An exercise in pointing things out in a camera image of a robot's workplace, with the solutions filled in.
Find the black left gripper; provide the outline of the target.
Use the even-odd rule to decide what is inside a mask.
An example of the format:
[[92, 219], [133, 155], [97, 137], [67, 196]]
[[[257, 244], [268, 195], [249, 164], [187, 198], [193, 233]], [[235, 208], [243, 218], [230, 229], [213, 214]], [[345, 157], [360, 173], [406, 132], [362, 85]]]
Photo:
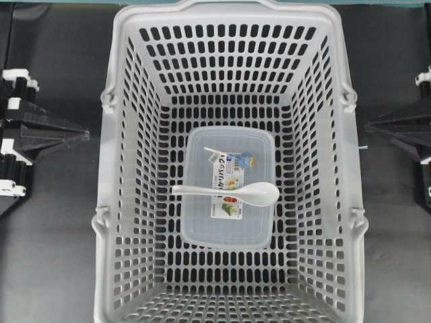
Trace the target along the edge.
[[30, 198], [33, 162], [90, 139], [89, 130], [33, 103], [38, 82], [27, 69], [1, 70], [1, 214]]

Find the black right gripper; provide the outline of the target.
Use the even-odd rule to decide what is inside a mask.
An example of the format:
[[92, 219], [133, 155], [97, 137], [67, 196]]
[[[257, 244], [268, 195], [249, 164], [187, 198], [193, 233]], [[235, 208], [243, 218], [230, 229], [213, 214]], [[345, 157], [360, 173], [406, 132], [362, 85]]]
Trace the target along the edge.
[[421, 99], [409, 106], [392, 110], [366, 125], [369, 133], [383, 136], [420, 162], [424, 205], [430, 212], [430, 67], [415, 78]]

